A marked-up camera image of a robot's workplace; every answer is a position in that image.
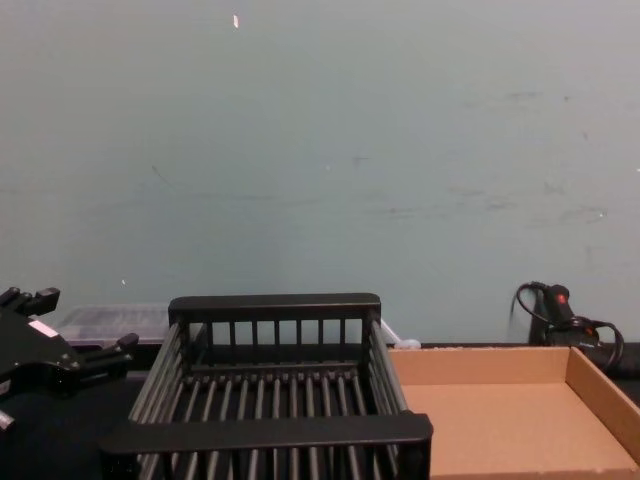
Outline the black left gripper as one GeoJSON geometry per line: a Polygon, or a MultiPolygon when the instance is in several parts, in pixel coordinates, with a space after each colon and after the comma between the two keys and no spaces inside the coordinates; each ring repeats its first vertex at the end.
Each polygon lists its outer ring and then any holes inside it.
{"type": "Polygon", "coordinates": [[[2,398],[26,392],[68,394],[77,383],[97,385],[126,377],[139,344],[137,334],[78,355],[51,327],[24,317],[53,312],[59,298],[54,287],[35,294],[11,287],[1,293],[2,398]]]}

